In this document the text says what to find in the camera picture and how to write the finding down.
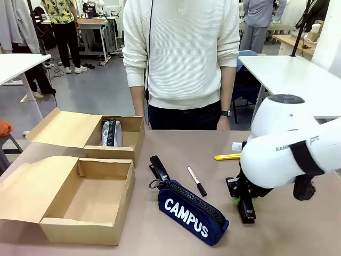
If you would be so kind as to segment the person's left hand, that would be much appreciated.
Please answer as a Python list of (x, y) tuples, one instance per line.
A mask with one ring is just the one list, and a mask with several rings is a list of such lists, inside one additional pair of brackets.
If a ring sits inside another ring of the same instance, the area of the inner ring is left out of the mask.
[(229, 131), (230, 130), (229, 118), (227, 116), (220, 116), (216, 129), (218, 131)]

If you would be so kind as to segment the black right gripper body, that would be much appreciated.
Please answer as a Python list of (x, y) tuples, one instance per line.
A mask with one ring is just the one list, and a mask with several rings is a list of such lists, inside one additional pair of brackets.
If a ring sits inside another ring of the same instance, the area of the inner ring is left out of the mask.
[(238, 187), (238, 196), (237, 198), (241, 198), (243, 194), (249, 194), (251, 198), (265, 197), (268, 193), (270, 193), (273, 188), (267, 189), (259, 187), (253, 184), (248, 178), (245, 176), (243, 169), (241, 167), (241, 162), (239, 162), (240, 171), (237, 175), (237, 187)]

